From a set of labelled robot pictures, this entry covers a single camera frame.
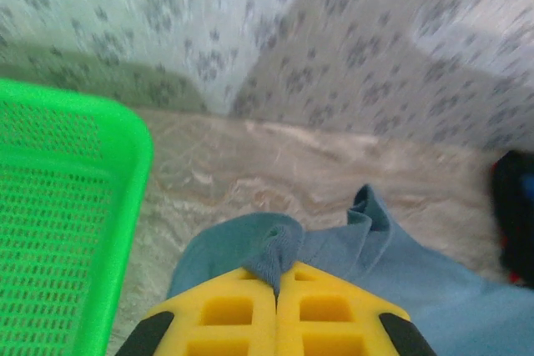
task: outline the blue cloth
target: blue cloth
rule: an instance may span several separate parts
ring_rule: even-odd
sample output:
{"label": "blue cloth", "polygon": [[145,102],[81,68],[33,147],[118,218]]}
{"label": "blue cloth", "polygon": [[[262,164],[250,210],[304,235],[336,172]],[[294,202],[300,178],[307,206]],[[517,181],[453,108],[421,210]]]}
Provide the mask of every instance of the blue cloth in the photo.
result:
{"label": "blue cloth", "polygon": [[404,308],[440,356],[534,355],[534,292],[491,283],[419,245],[370,186],[347,217],[344,227],[312,232],[275,213],[207,229],[185,250],[169,297],[239,266],[277,293],[280,275],[300,260]]}

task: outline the green basket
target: green basket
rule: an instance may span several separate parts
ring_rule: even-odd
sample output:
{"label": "green basket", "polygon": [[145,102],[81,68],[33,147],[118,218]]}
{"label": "green basket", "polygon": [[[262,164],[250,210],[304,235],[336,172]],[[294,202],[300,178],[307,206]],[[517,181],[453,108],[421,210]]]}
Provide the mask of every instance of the green basket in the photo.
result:
{"label": "green basket", "polygon": [[0,354],[105,353],[146,187],[144,123],[0,80]]}

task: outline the beige floor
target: beige floor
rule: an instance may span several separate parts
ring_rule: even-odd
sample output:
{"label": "beige floor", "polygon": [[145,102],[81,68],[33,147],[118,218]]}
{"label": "beige floor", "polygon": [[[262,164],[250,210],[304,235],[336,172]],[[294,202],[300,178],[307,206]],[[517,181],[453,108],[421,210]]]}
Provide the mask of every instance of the beige floor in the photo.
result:
{"label": "beige floor", "polygon": [[273,123],[140,111],[154,138],[145,195],[108,347],[114,354],[164,299],[174,266],[202,229],[257,210],[307,228],[345,223],[371,183],[417,240],[481,275],[503,280],[487,171],[498,153],[430,146]]}

